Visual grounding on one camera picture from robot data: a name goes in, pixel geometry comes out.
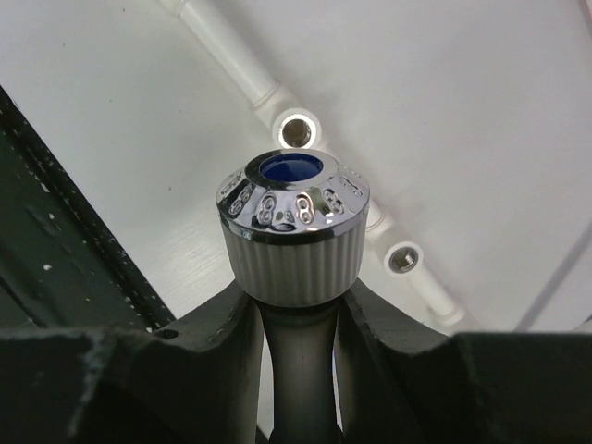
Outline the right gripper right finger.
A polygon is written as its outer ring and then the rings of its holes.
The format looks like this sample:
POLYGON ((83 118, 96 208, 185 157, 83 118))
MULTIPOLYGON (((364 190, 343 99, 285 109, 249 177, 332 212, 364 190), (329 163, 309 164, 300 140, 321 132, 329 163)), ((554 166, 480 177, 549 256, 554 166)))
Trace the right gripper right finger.
POLYGON ((335 343, 348 443, 587 443, 591 338, 445 336, 356 282, 335 343))

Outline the white faucet with chrome knob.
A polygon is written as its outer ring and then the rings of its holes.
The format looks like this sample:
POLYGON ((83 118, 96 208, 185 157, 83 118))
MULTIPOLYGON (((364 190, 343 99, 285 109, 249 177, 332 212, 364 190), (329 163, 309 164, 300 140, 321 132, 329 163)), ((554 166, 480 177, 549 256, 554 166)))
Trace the white faucet with chrome knob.
POLYGON ((224 179, 216 208, 234 278, 259 309, 274 385, 274 443, 337 443, 332 354, 358 278, 370 190, 329 154, 260 154, 224 179))

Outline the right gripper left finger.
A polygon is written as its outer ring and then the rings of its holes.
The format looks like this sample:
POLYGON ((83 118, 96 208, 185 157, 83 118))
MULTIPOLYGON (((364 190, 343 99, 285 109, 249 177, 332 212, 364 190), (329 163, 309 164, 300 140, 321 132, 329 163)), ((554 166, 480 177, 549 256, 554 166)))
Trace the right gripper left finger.
POLYGON ((263 328, 231 284, 155 332, 5 329, 5 443, 254 443, 263 328))

